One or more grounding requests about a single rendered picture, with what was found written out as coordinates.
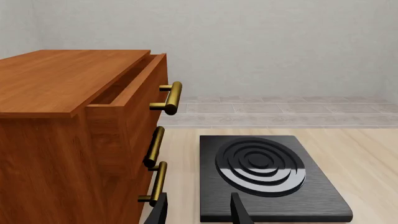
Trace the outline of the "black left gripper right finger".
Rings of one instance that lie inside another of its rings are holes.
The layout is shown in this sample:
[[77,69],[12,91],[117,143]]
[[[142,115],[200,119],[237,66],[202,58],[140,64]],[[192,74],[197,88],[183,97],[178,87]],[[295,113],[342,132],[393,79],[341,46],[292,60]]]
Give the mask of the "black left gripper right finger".
[[254,224],[236,192],[231,194],[230,209],[233,224]]

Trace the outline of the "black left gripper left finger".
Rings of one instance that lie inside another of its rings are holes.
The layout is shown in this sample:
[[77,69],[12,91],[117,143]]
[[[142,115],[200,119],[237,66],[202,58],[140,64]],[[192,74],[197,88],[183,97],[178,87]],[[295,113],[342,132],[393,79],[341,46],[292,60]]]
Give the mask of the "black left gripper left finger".
[[167,194],[161,193],[157,203],[153,207],[144,224],[165,224],[167,219],[167,210]]

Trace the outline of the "flat black stove plate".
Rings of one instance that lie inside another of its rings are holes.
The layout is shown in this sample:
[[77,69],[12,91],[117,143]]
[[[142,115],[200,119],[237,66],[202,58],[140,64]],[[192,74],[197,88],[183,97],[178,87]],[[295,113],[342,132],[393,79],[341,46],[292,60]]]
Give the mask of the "flat black stove plate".
[[349,205],[295,136],[200,136],[200,220],[231,222],[231,195],[257,223],[348,223]]

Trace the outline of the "open wooden drawer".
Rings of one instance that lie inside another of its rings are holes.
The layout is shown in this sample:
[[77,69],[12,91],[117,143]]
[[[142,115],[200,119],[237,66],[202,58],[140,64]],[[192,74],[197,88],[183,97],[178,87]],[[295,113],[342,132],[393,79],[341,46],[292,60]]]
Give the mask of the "open wooden drawer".
[[142,167],[168,84],[167,56],[146,55],[85,108],[88,129],[102,177],[133,179]]

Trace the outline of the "wooden cabinet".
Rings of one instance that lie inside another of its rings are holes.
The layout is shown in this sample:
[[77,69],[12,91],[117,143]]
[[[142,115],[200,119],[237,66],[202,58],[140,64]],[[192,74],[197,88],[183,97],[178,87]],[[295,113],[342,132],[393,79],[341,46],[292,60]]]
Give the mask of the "wooden cabinet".
[[152,173],[102,177],[85,108],[149,50],[0,60],[0,224],[138,224]]

